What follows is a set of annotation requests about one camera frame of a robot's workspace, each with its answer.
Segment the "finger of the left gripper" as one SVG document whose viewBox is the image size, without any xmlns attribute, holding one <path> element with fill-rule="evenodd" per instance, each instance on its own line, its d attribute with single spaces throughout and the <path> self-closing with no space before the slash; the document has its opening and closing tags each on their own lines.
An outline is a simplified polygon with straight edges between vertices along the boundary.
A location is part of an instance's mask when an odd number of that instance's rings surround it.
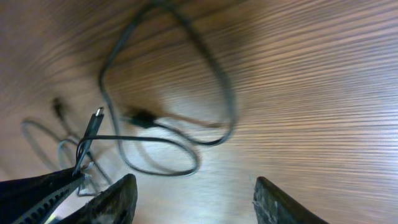
<svg viewBox="0 0 398 224">
<path fill-rule="evenodd" d="M 53 211 L 86 180 L 73 167 L 1 182 L 1 223 L 45 223 Z"/>
</svg>

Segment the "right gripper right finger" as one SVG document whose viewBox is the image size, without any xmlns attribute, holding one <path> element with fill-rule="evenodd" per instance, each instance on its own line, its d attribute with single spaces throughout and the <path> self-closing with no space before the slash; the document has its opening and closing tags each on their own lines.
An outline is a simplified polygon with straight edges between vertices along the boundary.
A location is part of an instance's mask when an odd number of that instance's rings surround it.
<svg viewBox="0 0 398 224">
<path fill-rule="evenodd" d="M 258 224 L 328 224 L 265 177 L 258 177 L 253 205 Z"/>
</svg>

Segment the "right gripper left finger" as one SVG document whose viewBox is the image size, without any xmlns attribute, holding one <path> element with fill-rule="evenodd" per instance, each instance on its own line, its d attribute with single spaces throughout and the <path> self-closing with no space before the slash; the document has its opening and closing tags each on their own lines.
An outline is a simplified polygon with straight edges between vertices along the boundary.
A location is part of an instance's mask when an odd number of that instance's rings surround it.
<svg viewBox="0 0 398 224">
<path fill-rule="evenodd" d="M 59 223 L 131 224 L 137 204 L 136 176 L 126 174 L 115 184 Z"/>
</svg>

